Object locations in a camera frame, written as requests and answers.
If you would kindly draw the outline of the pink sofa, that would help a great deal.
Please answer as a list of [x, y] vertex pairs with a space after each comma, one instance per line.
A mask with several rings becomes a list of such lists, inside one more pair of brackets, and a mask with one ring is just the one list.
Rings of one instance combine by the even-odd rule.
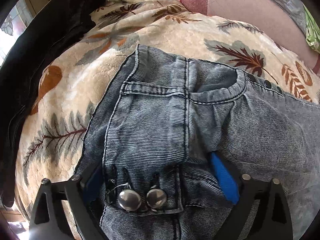
[[272, 0], [181, 0], [192, 12], [250, 23], [278, 45], [295, 52], [307, 67], [319, 73], [319, 53], [312, 50], [293, 19]]

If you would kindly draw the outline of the green white patterned quilt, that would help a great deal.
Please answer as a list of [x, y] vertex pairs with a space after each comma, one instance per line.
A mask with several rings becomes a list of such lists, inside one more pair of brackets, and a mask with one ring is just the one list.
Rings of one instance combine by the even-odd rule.
[[309, 47], [317, 53], [320, 53], [320, 29], [310, 11], [305, 5], [305, 19], [306, 19], [306, 42]]

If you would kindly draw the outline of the cream leaf-pattern fleece blanket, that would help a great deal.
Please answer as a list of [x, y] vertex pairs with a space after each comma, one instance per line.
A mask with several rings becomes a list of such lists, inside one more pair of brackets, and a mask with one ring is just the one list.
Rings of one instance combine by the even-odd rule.
[[60, 181], [74, 172], [93, 111], [138, 44], [227, 63], [319, 103], [319, 77], [249, 23], [189, 12], [177, 0], [106, 0], [89, 18], [95, 26], [46, 62], [35, 81], [15, 172], [15, 202], [25, 220], [43, 177]]

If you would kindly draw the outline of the black jacket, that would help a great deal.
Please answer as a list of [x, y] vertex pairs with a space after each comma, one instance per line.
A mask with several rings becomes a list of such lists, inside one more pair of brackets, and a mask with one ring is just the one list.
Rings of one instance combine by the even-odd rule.
[[1, 66], [1, 204], [15, 197], [15, 165], [22, 126], [37, 97], [44, 68], [80, 41], [106, 0], [50, 0], [12, 46]]

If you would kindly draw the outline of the grey-blue denim pants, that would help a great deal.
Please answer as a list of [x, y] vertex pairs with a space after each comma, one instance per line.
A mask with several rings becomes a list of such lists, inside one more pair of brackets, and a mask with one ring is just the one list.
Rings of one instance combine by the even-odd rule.
[[319, 105], [226, 64], [138, 45], [92, 115], [77, 170], [102, 161], [93, 212], [108, 239], [213, 239], [233, 207], [214, 154], [278, 178], [302, 237], [319, 211]]

